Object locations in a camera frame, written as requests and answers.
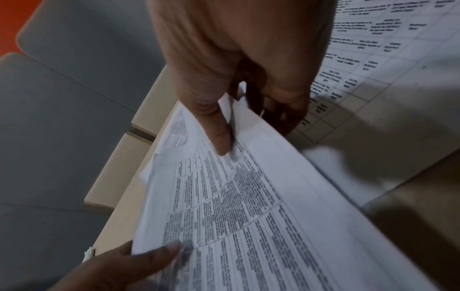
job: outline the gray tile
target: gray tile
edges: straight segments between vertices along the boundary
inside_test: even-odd
[[[83,260],[108,215],[0,205],[0,290],[37,290]]]
[[[29,59],[0,60],[0,203],[81,210],[133,113]]]
[[[106,9],[112,2],[102,1],[89,7],[84,2],[45,0],[19,32],[18,46],[33,59],[136,111],[161,72],[163,57],[159,50],[147,51],[128,37],[136,26],[126,22],[137,19],[119,17],[123,7]]]

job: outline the person's right hand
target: person's right hand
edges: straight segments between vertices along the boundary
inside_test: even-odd
[[[247,82],[250,108],[281,134],[305,117],[326,51],[334,0],[148,0],[178,99],[216,152],[230,150],[218,105]]]

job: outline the paper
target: paper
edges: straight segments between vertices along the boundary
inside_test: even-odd
[[[288,137],[358,206],[460,147],[458,0],[339,0]]]
[[[186,248],[133,289],[436,290],[261,118],[227,96],[220,106],[235,134],[226,156],[182,105],[161,138],[132,251]]]

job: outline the fingernail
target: fingernail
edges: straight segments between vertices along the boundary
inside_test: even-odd
[[[175,241],[166,246],[168,252],[175,253],[181,250],[182,243],[180,241]]]

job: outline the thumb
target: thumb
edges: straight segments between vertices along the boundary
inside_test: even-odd
[[[119,274],[124,284],[130,284],[163,270],[177,257],[181,242],[176,241],[140,255],[124,256],[120,260]]]
[[[185,99],[182,103],[200,123],[216,153],[219,156],[228,153],[231,147],[230,127],[222,114],[219,104],[217,102],[200,104],[190,99]]]

